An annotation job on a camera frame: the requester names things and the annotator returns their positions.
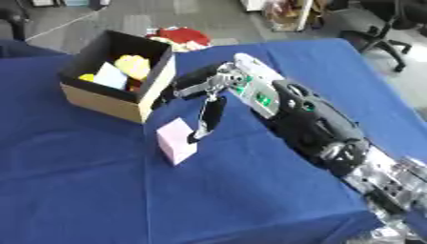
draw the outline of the office chair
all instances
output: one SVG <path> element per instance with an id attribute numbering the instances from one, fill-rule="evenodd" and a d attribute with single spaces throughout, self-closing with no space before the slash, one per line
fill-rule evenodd
<path id="1" fill-rule="evenodd" d="M 349 40 L 361 53 L 373 48 L 380 48 L 387 51 L 397 61 L 395 71 L 401 72 L 406 67 L 406 63 L 394 46 L 403 47 L 401 51 L 403 54 L 408 53 L 412 46 L 401 41 L 388 40 L 386 37 L 397 21 L 409 21 L 421 24 L 427 23 L 427 3 L 424 4 L 422 1 L 423 0 L 395 0 L 395 15 L 381 30 L 375 26 L 371 26 L 367 32 L 344 30 L 340 33 L 339 37 Z M 365 44 L 359 46 L 357 44 L 359 41 L 364 41 Z"/>
<path id="2" fill-rule="evenodd" d="M 7 21 L 11 26 L 13 39 L 25 41 L 25 16 L 9 9 L 0 9 L 0 20 Z"/>

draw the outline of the white cabinet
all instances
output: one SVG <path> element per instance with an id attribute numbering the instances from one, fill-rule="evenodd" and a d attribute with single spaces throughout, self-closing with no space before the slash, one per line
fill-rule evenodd
<path id="1" fill-rule="evenodd" d="M 259 11 L 264 7 L 267 0 L 240 0 L 246 11 Z"/>

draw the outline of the chair leg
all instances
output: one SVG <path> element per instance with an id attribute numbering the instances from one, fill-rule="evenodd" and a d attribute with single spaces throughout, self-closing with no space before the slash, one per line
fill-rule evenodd
<path id="1" fill-rule="evenodd" d="M 395 67 L 396 72 L 402 72 L 406 67 L 406 63 L 403 60 L 402 56 L 397 52 L 397 50 L 388 42 L 381 41 L 376 44 L 376 46 L 384 51 L 387 51 L 392 55 L 397 61 L 397 66 Z"/>
<path id="2" fill-rule="evenodd" d="M 407 54 L 411 50 L 411 48 L 412 48 L 412 45 L 410 45 L 410 44 L 407 44 L 407 43 L 404 43 L 404 42 L 395 41 L 395 40 L 389 40 L 389 43 L 391 45 L 394 45 L 394 46 L 402 46 L 403 47 L 403 50 L 402 50 L 403 54 Z"/>

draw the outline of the red bag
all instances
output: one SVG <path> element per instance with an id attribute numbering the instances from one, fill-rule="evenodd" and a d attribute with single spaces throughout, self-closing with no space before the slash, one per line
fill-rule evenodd
<path id="1" fill-rule="evenodd" d="M 194 41 L 203 46 L 209 46 L 211 39 L 204 33 L 190 28 L 178 28 L 174 30 L 159 29 L 156 34 L 147 35 L 147 37 L 159 36 L 168 38 L 175 43 L 187 43 Z"/>

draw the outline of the robotic arm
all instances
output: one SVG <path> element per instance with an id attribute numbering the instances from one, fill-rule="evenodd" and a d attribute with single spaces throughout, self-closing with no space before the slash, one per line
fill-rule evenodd
<path id="1" fill-rule="evenodd" d="M 224 90 L 248 105 L 254 116 L 290 148 L 362 194 L 386 225 L 407 223 L 419 235 L 427 234 L 419 228 L 427 226 L 427 166 L 409 157 L 395 161 L 327 100 L 250 55 L 238 53 L 233 62 L 177 79 L 153 108 L 175 98 L 206 94 L 198 129 L 188 137 L 189 143 L 194 143 L 219 123 L 227 102 L 220 95 Z M 408 213 L 416 213 L 417 222 L 411 223 Z"/>

